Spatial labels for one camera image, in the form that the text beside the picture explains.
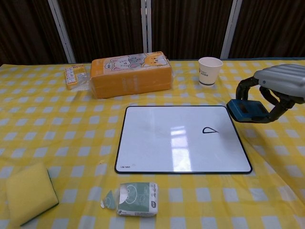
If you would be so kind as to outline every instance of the green tissue package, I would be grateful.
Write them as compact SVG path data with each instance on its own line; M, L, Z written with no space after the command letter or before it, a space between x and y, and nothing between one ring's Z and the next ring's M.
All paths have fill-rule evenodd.
M121 184L116 201L110 191L101 206L109 209L116 206L120 216L154 216L158 213L158 185L142 182Z

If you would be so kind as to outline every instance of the cup logo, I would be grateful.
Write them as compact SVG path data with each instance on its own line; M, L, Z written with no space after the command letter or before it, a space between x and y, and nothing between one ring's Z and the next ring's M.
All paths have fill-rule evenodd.
M206 72L202 71L201 69L199 69L199 73L204 76L209 76Z

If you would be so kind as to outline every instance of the yellow checkered tablecloth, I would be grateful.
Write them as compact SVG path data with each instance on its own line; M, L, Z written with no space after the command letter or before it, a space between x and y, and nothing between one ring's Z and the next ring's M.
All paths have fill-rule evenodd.
M305 61L225 61L216 86L198 85L195 61L173 61L167 91L95 100L67 91L68 65L0 68L0 228L11 228L5 181L43 161L60 204L27 228L305 228L305 107L270 124L235 123L253 166L249 175L118 175L114 163L129 105L226 104L256 70ZM261 100L258 88L249 98ZM107 192L125 182L156 182L159 213L118 217L101 209Z

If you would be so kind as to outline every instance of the paper cup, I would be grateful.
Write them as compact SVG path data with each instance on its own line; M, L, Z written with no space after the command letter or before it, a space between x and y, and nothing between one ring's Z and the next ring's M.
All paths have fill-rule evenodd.
M202 87L213 87L223 62L214 57L199 59L199 84Z

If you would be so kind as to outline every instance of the whiteboard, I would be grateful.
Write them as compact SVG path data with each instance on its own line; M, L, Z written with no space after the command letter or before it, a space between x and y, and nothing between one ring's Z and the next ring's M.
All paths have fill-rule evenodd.
M130 106L115 171L247 174L252 167L226 107Z

